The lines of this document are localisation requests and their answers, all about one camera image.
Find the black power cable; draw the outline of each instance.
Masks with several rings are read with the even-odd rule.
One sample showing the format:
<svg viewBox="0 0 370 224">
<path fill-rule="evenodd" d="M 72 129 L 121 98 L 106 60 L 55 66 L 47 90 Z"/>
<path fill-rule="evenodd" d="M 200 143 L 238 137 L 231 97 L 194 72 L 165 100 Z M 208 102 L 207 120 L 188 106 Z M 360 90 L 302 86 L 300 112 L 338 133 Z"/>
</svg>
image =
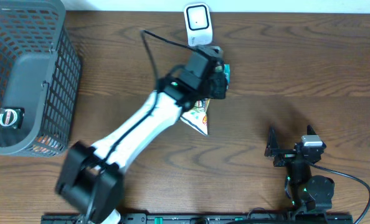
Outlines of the black power cable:
<svg viewBox="0 0 370 224">
<path fill-rule="evenodd" d="M 210 224 L 210 221 L 208 218 L 200 218 L 196 220 L 195 224 Z"/>
<path fill-rule="evenodd" d="M 251 219 L 251 220 L 239 220 L 229 222 L 227 224 L 322 224 L 322 222 L 314 221 L 305 221 L 305 220 L 260 220 L 260 219 Z"/>
<path fill-rule="evenodd" d="M 286 180 L 285 180 L 285 194 L 286 194 L 286 197 L 288 197 L 289 199 L 292 199 L 292 197 L 289 194 L 289 190 L 288 190 L 289 181 L 290 181 L 290 178 L 286 177 Z"/>
<path fill-rule="evenodd" d="M 247 219 L 251 219 L 251 215 L 253 213 L 255 213 L 256 210 L 263 210 L 273 220 L 273 217 L 271 216 L 271 214 L 265 208 L 262 208 L 262 207 L 257 207 L 257 208 L 251 209 L 249 214 L 247 214 Z"/>
<path fill-rule="evenodd" d="M 195 51 L 195 49 L 194 49 L 194 48 L 192 48 L 192 47 L 190 47 L 190 46 L 187 46 L 187 45 L 184 45 L 184 44 L 180 44 L 180 43 L 176 43 L 176 42 L 174 42 L 174 41 L 171 41 L 171 40 L 168 40 L 168 39 L 162 38 L 162 37 L 160 37 L 160 36 L 158 36 L 158 35 L 156 35 L 156 34 L 154 34 L 154 33 L 150 32 L 150 31 L 148 31 L 148 30 L 142 30 L 142 31 L 143 31 L 145 34 L 149 34 L 149 35 L 151 35 L 151 36 L 152 36 L 152 37 L 154 37 L 154 38 L 157 38 L 157 39 L 159 39 L 159 40 L 161 40 L 161 41 L 163 41 L 163 42 L 166 42 L 167 44 L 171 44 L 171 45 L 175 45 L 175 46 L 178 46 L 178 47 L 183 47 L 183 48 L 188 49 L 188 50 Z"/>
<path fill-rule="evenodd" d="M 330 172 L 330 173 L 332 173 L 332 174 L 337 174 L 337 175 L 341 175 L 341 176 L 343 176 L 343 177 L 348 177 L 348 178 L 350 178 L 350 179 L 353 179 L 353 180 L 355 180 L 355 181 L 357 181 L 357 182 L 359 182 L 359 183 L 361 183 L 362 185 L 364 185 L 366 188 L 367 188 L 367 190 L 368 190 L 368 192 L 369 192 L 369 199 L 368 199 L 368 203 L 366 204 L 366 206 L 365 206 L 365 209 L 364 209 L 364 211 L 362 212 L 362 214 L 359 216 L 359 218 L 354 222 L 354 224 L 358 224 L 364 217 L 365 217 L 365 215 L 367 214 L 367 212 L 368 212 L 368 210 L 369 210 L 369 208 L 370 208 L 370 186 L 367 184 L 367 183 L 365 183 L 363 180 L 361 180 L 361 179 L 359 179 L 359 178 L 357 178 L 357 177 L 355 177 L 355 176 L 352 176 L 352 175 L 349 175 L 349 174 L 345 174 L 345 173 L 342 173 L 342 172 L 338 172 L 338 171 L 335 171 L 335 170 L 331 170 L 331 169 L 328 169 L 328 168 L 325 168 L 325 167 L 321 167 L 321 166 L 318 166 L 318 165 L 315 165 L 315 164 L 313 164 L 312 162 L 310 162 L 310 161 L 308 161 L 308 160 L 305 160 L 305 162 L 309 165 L 309 166 L 312 166 L 312 167 L 314 167 L 314 168 L 316 168 L 316 169 L 320 169 L 320 170 L 323 170 L 323 171 L 327 171 L 327 172 Z"/>
<path fill-rule="evenodd" d="M 88 207 L 87 207 L 87 212 L 83 218 L 83 222 L 84 223 L 88 223 L 90 220 L 91 220 L 91 216 L 93 215 L 94 213 L 94 209 L 93 209 L 93 202 L 95 201 L 95 196 L 97 195 L 97 189 L 99 187 L 99 180 L 100 180 L 100 174 L 102 173 L 102 168 L 99 170 L 99 173 L 97 175 L 97 179 L 95 181 L 95 185 L 93 186 L 93 189 L 91 191 L 91 197 L 90 197 L 90 201 L 88 203 Z"/>
</svg>

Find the round label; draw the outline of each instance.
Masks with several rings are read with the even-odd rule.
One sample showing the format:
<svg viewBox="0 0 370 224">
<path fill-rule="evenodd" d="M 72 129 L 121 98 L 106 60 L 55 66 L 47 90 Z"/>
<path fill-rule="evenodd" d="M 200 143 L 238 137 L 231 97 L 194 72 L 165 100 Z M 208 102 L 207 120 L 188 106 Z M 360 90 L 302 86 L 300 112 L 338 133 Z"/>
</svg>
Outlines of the round label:
<svg viewBox="0 0 370 224">
<path fill-rule="evenodd" d="M 12 109 L 6 109 L 3 114 L 0 114 L 0 125 L 9 127 L 17 121 L 17 113 Z"/>
</svg>

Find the green led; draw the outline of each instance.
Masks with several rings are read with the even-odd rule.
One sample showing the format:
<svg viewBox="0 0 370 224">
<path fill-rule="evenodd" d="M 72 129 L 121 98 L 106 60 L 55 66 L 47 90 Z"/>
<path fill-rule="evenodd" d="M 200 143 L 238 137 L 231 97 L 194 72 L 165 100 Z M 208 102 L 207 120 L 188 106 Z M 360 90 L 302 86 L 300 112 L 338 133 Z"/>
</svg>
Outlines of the green led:
<svg viewBox="0 0 370 224">
<path fill-rule="evenodd" d="M 163 218 L 160 217 L 154 218 L 154 224 L 163 224 Z"/>
</svg>

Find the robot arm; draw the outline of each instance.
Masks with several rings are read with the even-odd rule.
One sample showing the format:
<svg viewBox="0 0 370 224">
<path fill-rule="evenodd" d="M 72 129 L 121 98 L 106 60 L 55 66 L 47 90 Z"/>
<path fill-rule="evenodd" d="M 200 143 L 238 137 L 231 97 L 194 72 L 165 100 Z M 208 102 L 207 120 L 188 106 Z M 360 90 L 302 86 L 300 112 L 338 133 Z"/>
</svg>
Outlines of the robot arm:
<svg viewBox="0 0 370 224">
<path fill-rule="evenodd" d="M 92 144 L 92 147 L 96 149 L 94 154 L 101 159 L 106 158 L 114 142 L 153 107 L 156 94 L 157 91 L 152 92 L 145 104 L 116 131 Z M 124 174 L 142 150 L 158 134 L 179 119 L 181 112 L 182 108 L 176 104 L 173 98 L 165 93 L 158 93 L 158 102 L 152 114 L 121 141 L 106 163 L 116 163 L 119 166 L 119 172 Z"/>
<path fill-rule="evenodd" d="M 225 98 L 227 81 L 223 67 L 220 48 L 194 48 L 187 65 L 177 65 L 161 78 L 157 90 L 116 131 L 91 147 L 80 142 L 72 146 L 55 188 L 57 194 L 86 214 L 86 222 L 101 223 L 106 219 L 105 224 L 109 219 L 119 220 L 115 207 L 124 195 L 124 174 L 128 167 L 197 100 Z"/>
</svg>

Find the white wall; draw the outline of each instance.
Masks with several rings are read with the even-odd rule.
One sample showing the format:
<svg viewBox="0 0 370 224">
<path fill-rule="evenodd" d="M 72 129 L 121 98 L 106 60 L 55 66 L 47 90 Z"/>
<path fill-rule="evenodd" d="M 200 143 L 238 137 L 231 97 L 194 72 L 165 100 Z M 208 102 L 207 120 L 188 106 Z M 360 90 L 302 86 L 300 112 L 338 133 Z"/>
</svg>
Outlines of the white wall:
<svg viewBox="0 0 370 224">
<path fill-rule="evenodd" d="M 61 0 L 66 10 L 182 11 L 192 0 Z M 370 0 L 204 0 L 212 12 L 370 13 Z"/>
</svg>

